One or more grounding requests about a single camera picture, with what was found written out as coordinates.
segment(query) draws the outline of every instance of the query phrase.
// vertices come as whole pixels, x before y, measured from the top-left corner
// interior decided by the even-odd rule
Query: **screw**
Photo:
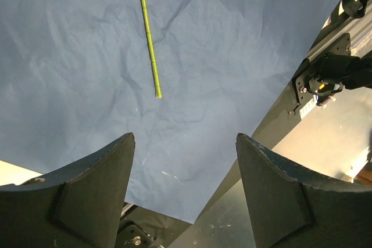
[[[135,238],[132,239],[132,243],[136,246],[140,245],[141,244],[141,237],[136,236]]]

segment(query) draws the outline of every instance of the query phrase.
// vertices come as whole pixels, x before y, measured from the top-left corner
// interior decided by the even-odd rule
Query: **wrinkled fabric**
[[[194,222],[339,0],[0,0],[1,160],[41,173],[126,132],[126,201]]]

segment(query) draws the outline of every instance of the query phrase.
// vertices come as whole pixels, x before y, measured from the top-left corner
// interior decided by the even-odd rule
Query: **blue cloth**
[[[126,201],[194,222],[339,0],[0,0],[0,159],[41,173],[126,132]]]

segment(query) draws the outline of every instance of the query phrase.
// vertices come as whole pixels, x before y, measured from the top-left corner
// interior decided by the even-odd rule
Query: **yellow wire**
[[[150,59],[151,59],[151,65],[152,65],[153,80],[155,83],[156,97],[160,99],[162,97],[162,90],[160,88],[158,67],[156,65],[155,51],[154,51],[153,43],[152,43],[152,36],[151,36],[151,29],[150,29],[149,16],[147,12],[146,0],[141,0],[141,5],[142,5],[142,11],[144,13],[145,29],[146,29],[147,42],[148,42],[149,51],[150,51]]]

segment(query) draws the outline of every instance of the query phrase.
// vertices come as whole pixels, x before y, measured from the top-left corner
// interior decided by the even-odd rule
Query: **blue surface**
[[[50,172],[126,132],[126,201],[194,222],[339,0],[0,0],[0,159]]]

